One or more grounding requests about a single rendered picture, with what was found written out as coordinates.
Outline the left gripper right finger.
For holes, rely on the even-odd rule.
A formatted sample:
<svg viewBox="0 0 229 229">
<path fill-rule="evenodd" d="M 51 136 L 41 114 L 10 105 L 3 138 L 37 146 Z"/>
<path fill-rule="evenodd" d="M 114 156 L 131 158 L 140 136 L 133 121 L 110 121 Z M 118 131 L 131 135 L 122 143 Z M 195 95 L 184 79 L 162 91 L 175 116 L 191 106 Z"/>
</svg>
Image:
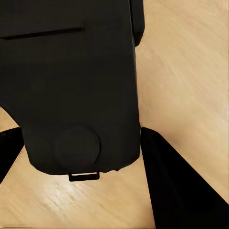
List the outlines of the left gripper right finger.
<svg viewBox="0 0 229 229">
<path fill-rule="evenodd" d="M 158 132 L 141 128 L 156 229 L 229 229 L 229 204 Z"/>
</svg>

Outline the digital camera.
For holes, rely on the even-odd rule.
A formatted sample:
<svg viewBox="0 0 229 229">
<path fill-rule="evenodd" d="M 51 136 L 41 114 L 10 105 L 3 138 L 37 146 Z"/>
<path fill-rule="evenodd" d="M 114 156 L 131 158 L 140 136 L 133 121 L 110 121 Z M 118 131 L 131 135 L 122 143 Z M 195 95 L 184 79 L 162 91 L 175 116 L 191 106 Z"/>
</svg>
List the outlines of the digital camera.
<svg viewBox="0 0 229 229">
<path fill-rule="evenodd" d="M 143 0 L 0 0 L 0 107 L 30 164 L 98 180 L 140 156 Z"/>
</svg>

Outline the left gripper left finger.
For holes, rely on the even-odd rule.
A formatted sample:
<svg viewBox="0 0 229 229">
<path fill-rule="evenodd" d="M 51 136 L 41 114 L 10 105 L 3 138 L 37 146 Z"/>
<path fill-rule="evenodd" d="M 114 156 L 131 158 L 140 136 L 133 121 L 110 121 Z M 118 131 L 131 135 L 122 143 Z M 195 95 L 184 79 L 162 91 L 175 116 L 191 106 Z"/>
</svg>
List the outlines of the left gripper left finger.
<svg viewBox="0 0 229 229">
<path fill-rule="evenodd" d="M 0 184 L 24 147 L 20 127 L 0 132 Z"/>
</svg>

